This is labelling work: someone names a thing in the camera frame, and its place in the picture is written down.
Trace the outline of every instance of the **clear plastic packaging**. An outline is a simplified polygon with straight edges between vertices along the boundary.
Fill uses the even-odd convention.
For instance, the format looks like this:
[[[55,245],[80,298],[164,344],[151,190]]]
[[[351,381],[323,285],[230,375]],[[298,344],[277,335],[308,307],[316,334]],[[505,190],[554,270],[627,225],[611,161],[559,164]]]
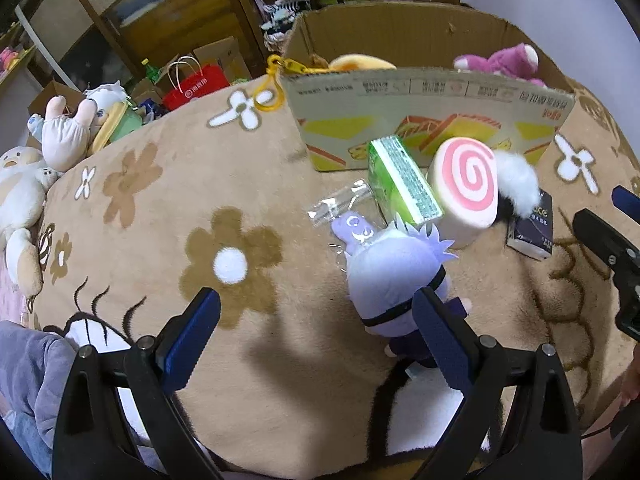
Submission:
[[[364,179],[318,201],[307,214],[314,227],[326,232],[328,246],[338,256],[338,265],[345,272],[346,254],[353,254],[386,228],[373,192]]]

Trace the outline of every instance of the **yellow strap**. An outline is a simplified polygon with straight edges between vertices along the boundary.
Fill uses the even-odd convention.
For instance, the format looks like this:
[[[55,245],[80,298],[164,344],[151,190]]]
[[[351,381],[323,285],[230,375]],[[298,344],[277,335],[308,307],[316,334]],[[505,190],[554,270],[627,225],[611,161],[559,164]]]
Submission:
[[[269,56],[269,59],[267,59],[266,70],[268,77],[254,91],[254,105],[256,109],[260,110],[261,112],[273,112],[274,110],[280,108],[284,103],[284,90],[276,79],[276,74],[278,73],[279,68],[283,68],[287,72],[294,72],[297,74],[332,72],[332,70],[329,70],[328,68],[309,68],[293,59],[283,59],[282,56],[278,56],[277,54]],[[276,90],[276,101],[272,105],[261,105],[256,100],[256,96],[263,90],[267,89],[267,87],[269,87],[271,84],[275,87]]]

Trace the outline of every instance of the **black tissue package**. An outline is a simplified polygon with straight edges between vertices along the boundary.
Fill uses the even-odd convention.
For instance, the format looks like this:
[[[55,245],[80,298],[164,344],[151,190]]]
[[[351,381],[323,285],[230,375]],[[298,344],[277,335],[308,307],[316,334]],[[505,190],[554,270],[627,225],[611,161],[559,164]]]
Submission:
[[[507,245],[536,260],[551,256],[554,222],[551,195],[540,190],[540,205],[529,218],[513,216],[507,231]]]

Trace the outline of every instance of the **bed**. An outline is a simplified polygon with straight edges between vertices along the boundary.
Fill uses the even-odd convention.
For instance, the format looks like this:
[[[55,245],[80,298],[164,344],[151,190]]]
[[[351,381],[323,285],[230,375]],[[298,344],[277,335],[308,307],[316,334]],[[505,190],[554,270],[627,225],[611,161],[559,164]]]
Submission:
[[[554,201],[553,255],[537,262],[513,251],[496,224],[447,272],[453,293],[474,302],[477,333],[558,348],[586,428],[615,397],[634,343],[615,328],[608,269],[571,220],[589,207],[638,244],[610,190],[640,194],[640,166],[605,107],[571,83],[577,105],[537,167]],[[360,173],[314,171],[288,108],[252,107],[259,84],[191,102],[51,188],[38,235],[44,287],[27,302],[28,324],[100,351],[128,348],[211,286],[222,317],[178,393],[201,443],[230,468],[280,478],[410,478],[460,393],[437,369],[410,380],[407,363],[364,331],[326,234],[305,213]],[[210,127],[223,113],[229,122]],[[130,399],[123,404],[144,439]]]

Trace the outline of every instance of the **metal pin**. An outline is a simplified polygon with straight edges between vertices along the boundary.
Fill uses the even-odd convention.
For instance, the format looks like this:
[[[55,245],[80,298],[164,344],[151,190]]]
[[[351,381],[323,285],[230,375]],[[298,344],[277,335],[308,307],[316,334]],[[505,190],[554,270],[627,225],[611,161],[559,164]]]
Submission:
[[[478,341],[480,342],[480,344],[482,346],[484,346],[485,348],[493,348],[494,346],[497,345],[497,341],[495,340],[494,337],[491,337],[490,335],[486,335],[483,334],[478,338]]]
[[[136,345],[141,350],[149,350],[155,344],[155,342],[156,338],[152,335],[143,335],[140,339],[138,339]]]
[[[91,345],[84,345],[82,347],[80,347],[80,349],[78,350],[78,355],[82,358],[85,359],[87,357],[89,357],[91,355],[91,352],[94,351],[94,347],[92,347]]]
[[[552,355],[556,355],[556,348],[549,343],[544,343],[542,345],[542,351],[549,357],[551,357]]]

